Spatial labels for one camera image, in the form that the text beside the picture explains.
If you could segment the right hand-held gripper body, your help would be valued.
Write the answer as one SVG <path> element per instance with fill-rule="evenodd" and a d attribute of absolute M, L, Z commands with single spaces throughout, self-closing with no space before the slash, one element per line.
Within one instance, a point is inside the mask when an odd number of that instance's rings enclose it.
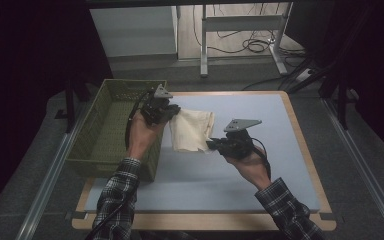
<path fill-rule="evenodd" d="M 224 129 L 226 137 L 221 139 L 220 154 L 234 159 L 249 156 L 254 145 L 247 129 L 261 123 L 261 120 L 232 119 Z"/>

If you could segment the white power strip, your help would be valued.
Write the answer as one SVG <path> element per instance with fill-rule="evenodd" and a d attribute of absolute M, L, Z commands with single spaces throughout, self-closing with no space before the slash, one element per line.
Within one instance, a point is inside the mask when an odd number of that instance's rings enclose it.
<path fill-rule="evenodd" d="M 306 80 L 307 78 L 309 78 L 313 73 L 314 73 L 313 69 L 307 68 L 296 77 L 296 81 L 302 82 L 302 81 Z"/>

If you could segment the person's right hand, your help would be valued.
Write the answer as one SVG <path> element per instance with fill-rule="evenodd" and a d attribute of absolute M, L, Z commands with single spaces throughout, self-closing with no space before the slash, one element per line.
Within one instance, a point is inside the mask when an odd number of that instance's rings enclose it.
<path fill-rule="evenodd" d="M 251 153 L 240 160 L 226 157 L 226 161 L 233 165 L 239 174 L 254 185 L 258 191 L 264 190 L 271 185 L 263 160 L 258 154 Z"/>

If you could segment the metal floor rail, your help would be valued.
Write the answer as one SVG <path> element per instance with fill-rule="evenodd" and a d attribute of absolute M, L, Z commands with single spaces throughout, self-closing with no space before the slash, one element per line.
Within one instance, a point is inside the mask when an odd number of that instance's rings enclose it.
<path fill-rule="evenodd" d="M 51 194 L 64 167 L 68 151 L 73 145 L 74 138 L 79 132 L 80 125 L 89 109 L 88 103 L 80 103 L 75 111 L 75 123 L 69 133 L 65 133 L 51 161 L 51 165 L 46 171 L 46 175 L 36 193 L 26 217 L 17 233 L 15 240 L 32 240 L 37 230 L 41 217 L 44 214 Z"/>
<path fill-rule="evenodd" d="M 334 104 L 330 100 L 326 99 L 322 99 L 321 103 L 326 108 L 328 116 L 337 134 L 339 135 L 339 138 L 343 142 L 343 145 L 345 146 L 352 161 L 354 162 L 359 175 L 361 176 L 382 217 L 384 218 L 384 191 L 381 188 L 381 185 L 375 178 L 375 175 L 367 164 L 364 156 L 362 155 L 349 131 L 346 130 L 337 119 L 337 111 Z"/>

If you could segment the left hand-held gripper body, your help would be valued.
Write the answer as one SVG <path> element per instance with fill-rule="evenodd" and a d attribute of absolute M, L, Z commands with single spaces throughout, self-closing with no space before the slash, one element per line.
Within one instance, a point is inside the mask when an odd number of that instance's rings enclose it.
<path fill-rule="evenodd" d="M 166 114 L 173 112 L 169 110 L 172 95 L 159 84 L 150 91 L 149 98 L 141 108 L 141 114 L 148 125 L 158 125 L 167 122 Z"/>

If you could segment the green plastic basket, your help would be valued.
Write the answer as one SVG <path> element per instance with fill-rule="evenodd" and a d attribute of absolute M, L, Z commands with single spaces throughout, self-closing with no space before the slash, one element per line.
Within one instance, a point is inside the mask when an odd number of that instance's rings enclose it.
<path fill-rule="evenodd" d="M 82 177 L 109 178 L 126 154 L 125 132 L 135 102 L 165 80 L 103 81 L 71 146 L 66 163 Z"/>

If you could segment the person's left hand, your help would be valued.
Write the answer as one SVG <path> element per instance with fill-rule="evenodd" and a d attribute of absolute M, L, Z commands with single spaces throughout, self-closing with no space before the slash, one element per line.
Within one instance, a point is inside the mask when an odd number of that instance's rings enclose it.
<path fill-rule="evenodd" d="M 137 112 L 132 120 L 127 156 L 141 160 L 164 127 L 165 123 L 148 126 L 142 114 Z"/>

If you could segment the dark curtain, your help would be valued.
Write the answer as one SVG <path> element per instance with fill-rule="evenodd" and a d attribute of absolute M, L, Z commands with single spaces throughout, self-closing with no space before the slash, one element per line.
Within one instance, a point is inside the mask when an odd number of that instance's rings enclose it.
<path fill-rule="evenodd" d="M 354 90 L 357 111 L 384 141 L 384 0 L 296 0 L 286 35 L 330 69 L 319 94 Z"/>
<path fill-rule="evenodd" d="M 38 132 L 50 97 L 112 72 L 86 0 L 0 0 L 0 193 Z"/>

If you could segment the cream printed baby garment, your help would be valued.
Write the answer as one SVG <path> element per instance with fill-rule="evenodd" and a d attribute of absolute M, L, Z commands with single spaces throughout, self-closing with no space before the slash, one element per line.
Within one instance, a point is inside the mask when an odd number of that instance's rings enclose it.
<path fill-rule="evenodd" d="M 176 152 L 207 152 L 206 141 L 211 137 L 213 112 L 182 108 L 169 122 L 172 148 Z"/>

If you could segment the grey metal desk frame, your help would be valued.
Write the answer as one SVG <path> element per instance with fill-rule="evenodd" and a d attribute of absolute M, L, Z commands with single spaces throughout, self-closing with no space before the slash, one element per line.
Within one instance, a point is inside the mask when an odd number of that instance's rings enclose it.
<path fill-rule="evenodd" d="M 206 6 L 202 6 L 202 26 L 201 26 L 201 55 L 200 55 L 200 75 L 208 76 L 208 54 L 206 37 L 208 32 L 217 31 L 276 31 L 275 39 L 269 43 L 269 50 L 277 66 L 280 75 L 285 76 L 287 69 L 280 57 L 280 43 L 284 35 L 290 10 L 293 6 L 289 2 L 282 14 L 260 15 L 260 16 L 227 16 L 227 17 L 207 17 Z"/>

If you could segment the black metal stand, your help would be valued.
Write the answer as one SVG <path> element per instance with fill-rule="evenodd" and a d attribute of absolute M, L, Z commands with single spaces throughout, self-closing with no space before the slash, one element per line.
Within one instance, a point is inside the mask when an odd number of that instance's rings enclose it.
<path fill-rule="evenodd" d="M 348 91 L 348 73 L 345 69 L 331 65 L 326 71 L 326 79 L 318 90 L 321 98 L 331 98 L 334 92 L 337 92 L 336 116 L 344 130 L 348 129 L 346 121 L 346 107 L 348 103 L 355 101 L 349 100 Z"/>
<path fill-rule="evenodd" d="M 86 86 L 87 80 L 82 77 L 70 78 L 65 84 L 65 109 L 59 109 L 55 115 L 56 119 L 66 119 L 67 127 L 65 132 L 70 133 L 75 124 L 74 96 L 80 102 L 87 102 L 91 94 Z"/>

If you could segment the white cabinet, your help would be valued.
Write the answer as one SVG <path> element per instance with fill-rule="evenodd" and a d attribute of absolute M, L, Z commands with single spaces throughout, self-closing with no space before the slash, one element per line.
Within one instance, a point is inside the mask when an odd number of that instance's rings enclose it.
<path fill-rule="evenodd" d="M 107 57 L 176 54 L 174 6 L 91 9 Z"/>

